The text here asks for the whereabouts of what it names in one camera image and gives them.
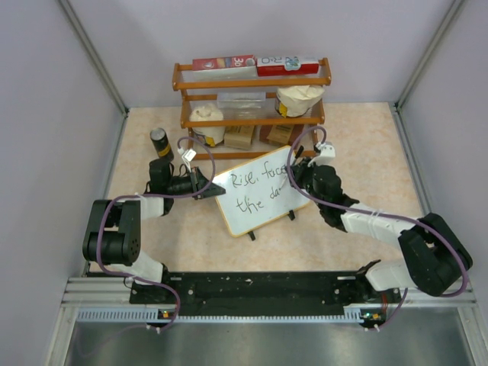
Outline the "yellow framed whiteboard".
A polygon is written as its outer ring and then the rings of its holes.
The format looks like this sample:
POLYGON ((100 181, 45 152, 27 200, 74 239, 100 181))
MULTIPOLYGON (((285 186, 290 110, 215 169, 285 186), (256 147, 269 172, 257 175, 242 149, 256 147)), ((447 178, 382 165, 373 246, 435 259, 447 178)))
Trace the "yellow framed whiteboard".
POLYGON ((310 202, 287 182, 286 162, 291 148, 284 146, 221 172, 213 183, 226 189, 217 205, 233 237, 243 236, 310 202))

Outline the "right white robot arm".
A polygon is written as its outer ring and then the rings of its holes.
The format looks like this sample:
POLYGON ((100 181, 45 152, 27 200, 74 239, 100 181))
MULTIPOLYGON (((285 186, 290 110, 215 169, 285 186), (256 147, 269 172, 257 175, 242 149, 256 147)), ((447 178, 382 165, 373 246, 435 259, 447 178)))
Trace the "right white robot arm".
POLYGON ((356 282, 356 293, 364 301, 376 300, 385 290, 415 287, 433 297, 449 297, 448 288, 461 280, 473 259, 447 224, 436 213, 410 218, 384 213, 361 204, 342 189, 342 181, 330 165, 311 158, 287 164, 290 184, 313 201, 330 227, 344 233, 361 234, 397 247, 400 259, 372 262, 362 269, 365 277, 356 282))

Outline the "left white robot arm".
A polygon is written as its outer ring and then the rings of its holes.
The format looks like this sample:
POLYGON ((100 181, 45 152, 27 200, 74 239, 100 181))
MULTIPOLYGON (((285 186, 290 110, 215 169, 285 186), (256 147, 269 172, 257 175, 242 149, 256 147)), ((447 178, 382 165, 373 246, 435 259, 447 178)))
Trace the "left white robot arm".
POLYGON ((202 200, 226 193, 198 167, 186 167, 178 175, 174 170, 171 162, 155 159, 149 163, 149 181, 143 194, 116 202, 96 200, 82 244, 85 260, 100 259, 103 265, 113 268, 116 276, 127 273, 137 282, 147 284, 147 294, 160 303, 172 296, 173 285, 164 279, 165 266, 142 250, 142 221, 169 214, 176 196, 202 200))

